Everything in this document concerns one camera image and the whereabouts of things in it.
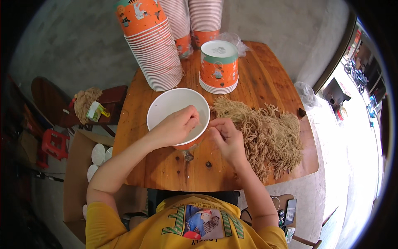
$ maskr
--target red plastic stool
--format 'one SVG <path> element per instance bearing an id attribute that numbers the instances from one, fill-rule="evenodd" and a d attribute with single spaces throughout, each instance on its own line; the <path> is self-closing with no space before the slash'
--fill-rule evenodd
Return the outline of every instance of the red plastic stool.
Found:
<path id="1" fill-rule="evenodd" d="M 48 156 L 40 147 L 37 147 L 36 166 L 47 169 L 49 167 Z"/>
<path id="2" fill-rule="evenodd" d="M 70 140 L 70 137 L 56 132 L 55 130 L 47 129 L 43 135 L 41 149 L 58 160 L 68 158 L 66 140 Z"/>

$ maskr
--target yellow t-shirt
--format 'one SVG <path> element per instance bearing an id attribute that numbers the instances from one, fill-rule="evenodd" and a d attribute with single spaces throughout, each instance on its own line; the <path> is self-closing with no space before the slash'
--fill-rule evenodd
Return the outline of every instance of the yellow t-shirt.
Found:
<path id="1" fill-rule="evenodd" d="M 256 233 L 239 216 L 237 206 L 187 194 L 164 200 L 156 214 L 128 232 L 111 207 L 93 202 L 87 210 L 86 248 L 288 248 L 279 227 Z"/>

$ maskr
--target stack of paper bowls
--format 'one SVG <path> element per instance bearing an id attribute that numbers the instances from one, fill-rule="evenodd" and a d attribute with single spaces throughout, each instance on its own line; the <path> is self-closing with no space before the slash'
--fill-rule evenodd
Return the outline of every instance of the stack of paper bowls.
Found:
<path id="1" fill-rule="evenodd" d="M 177 86 L 183 70 L 170 24 L 158 1 L 121 0 L 114 9 L 149 86 L 159 92 Z"/>
<path id="2" fill-rule="evenodd" d="M 222 0 L 188 0 L 189 16 L 198 47 L 220 34 Z"/>
<path id="3" fill-rule="evenodd" d="M 176 47 L 181 58 L 187 58 L 191 52 L 189 10 L 186 0 L 159 0 L 166 14 Z"/>
<path id="4" fill-rule="evenodd" d="M 227 94 L 238 85 L 238 48 L 227 41 L 208 41 L 201 47 L 199 83 L 213 94 Z"/>

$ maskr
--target person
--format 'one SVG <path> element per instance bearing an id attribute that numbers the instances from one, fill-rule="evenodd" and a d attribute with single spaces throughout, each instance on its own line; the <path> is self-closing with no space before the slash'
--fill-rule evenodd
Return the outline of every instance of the person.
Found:
<path id="1" fill-rule="evenodd" d="M 271 197 L 246 159 L 243 135 L 228 118 L 210 121 L 209 131 L 241 180 L 252 226 L 238 218 L 237 206 L 202 194 L 164 200 L 131 231 L 122 224 L 113 194 L 149 152 L 181 143 L 198 123 L 194 106 L 172 113 L 97 170 L 87 188 L 86 248 L 287 248 Z"/>

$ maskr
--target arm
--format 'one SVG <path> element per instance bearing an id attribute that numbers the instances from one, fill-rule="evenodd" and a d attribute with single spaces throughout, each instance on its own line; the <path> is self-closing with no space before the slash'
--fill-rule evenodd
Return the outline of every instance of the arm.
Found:
<path id="1" fill-rule="evenodd" d="M 272 199 L 246 158 L 242 132 L 235 128 L 229 118 L 217 118 L 209 126 L 222 157 L 242 181 L 253 229 L 259 232 L 267 226 L 278 226 L 278 213 Z"/>
<path id="2" fill-rule="evenodd" d="M 87 205 L 103 202 L 117 213 L 116 193 L 133 168 L 151 151 L 181 143 L 198 124 L 199 114 L 194 106 L 170 114 L 155 128 L 98 168 L 87 188 Z"/>

